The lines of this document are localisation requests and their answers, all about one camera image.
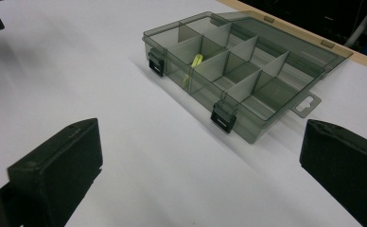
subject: white table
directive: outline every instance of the white table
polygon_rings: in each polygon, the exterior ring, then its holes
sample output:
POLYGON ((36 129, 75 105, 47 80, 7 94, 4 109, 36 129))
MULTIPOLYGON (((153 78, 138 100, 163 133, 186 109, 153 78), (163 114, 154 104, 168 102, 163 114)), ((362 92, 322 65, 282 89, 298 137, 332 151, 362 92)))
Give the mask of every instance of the white table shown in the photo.
MULTIPOLYGON (((287 113, 254 145, 148 68, 143 32, 212 0, 4 1, 0 187, 7 167, 63 127, 99 120, 104 166, 67 226, 360 226, 299 164, 306 119, 287 113)), ((308 117, 367 138, 367 67, 346 61, 308 117)))

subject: hanging tab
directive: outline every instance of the hanging tab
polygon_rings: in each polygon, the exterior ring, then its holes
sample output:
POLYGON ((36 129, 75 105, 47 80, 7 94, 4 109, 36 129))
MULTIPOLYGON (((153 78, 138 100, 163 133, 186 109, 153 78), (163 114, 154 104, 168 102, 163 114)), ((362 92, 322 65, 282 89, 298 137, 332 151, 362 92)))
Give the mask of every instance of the hanging tab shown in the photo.
POLYGON ((210 118, 223 131, 230 133, 236 122, 236 109, 226 101, 220 100, 213 105, 210 118))
POLYGON ((164 58, 163 55, 155 48, 149 51, 149 67, 158 76, 162 77, 164 73, 164 58))
POLYGON ((303 99, 300 102, 298 102, 295 107, 291 108, 291 110, 294 113, 296 113, 297 115, 299 115, 302 118, 307 117, 322 102, 322 100, 318 96, 316 96, 316 95, 314 95, 314 94, 312 94, 310 92, 307 93, 307 96, 306 97, 311 97, 311 99, 312 99, 311 102, 309 103, 309 106, 308 107, 304 107, 302 110, 298 110, 297 109, 297 107, 304 100, 306 100, 306 99, 303 99))

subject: small yellow object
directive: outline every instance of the small yellow object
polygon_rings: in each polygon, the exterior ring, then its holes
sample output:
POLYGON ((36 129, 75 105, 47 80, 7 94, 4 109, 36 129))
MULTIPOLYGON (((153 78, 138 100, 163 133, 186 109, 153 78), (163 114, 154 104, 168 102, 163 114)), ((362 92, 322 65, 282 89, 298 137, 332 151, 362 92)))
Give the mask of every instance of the small yellow object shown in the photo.
POLYGON ((195 56, 195 59, 192 62, 192 68, 194 68, 196 65, 201 64, 201 61, 203 60, 203 55, 198 54, 195 56))
MULTIPOLYGON (((192 62, 192 65, 191 65, 191 67, 192 68, 194 68, 195 66, 197 66, 197 65, 199 65, 199 64, 201 64, 201 61, 203 60, 203 55, 201 55, 201 54, 197 54, 196 56, 195 56, 195 59, 193 60, 193 62, 192 62)), ((189 75, 185 75, 184 77, 183 77, 183 87, 185 88, 185 87, 187 87, 188 85, 189 85, 189 81, 190 81, 190 76, 189 75)))

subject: box latch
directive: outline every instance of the box latch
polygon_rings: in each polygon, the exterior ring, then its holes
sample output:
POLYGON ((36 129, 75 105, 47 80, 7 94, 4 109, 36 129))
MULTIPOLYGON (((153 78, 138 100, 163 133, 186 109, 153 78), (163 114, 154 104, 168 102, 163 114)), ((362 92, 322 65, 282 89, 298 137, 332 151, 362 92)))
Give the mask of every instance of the box latch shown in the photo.
POLYGON ((227 133, 230 133, 236 122, 237 109, 233 108, 226 101, 220 100, 213 105, 211 119, 217 126, 227 133))
POLYGON ((164 58, 162 53, 155 48, 149 51, 149 67, 158 76, 162 77, 164 73, 164 58))

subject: clear plastic box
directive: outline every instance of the clear plastic box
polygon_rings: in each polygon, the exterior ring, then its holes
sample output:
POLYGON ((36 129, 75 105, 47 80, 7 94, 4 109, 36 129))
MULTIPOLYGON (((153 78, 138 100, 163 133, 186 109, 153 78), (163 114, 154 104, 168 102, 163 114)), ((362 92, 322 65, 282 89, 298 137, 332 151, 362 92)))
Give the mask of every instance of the clear plastic box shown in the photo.
POLYGON ((321 101, 310 88, 352 55, 276 26, 253 11, 205 12, 146 31, 143 41, 155 73, 199 101, 222 130, 254 143, 287 110, 306 117, 321 101), (298 111, 308 96, 310 107, 298 111))

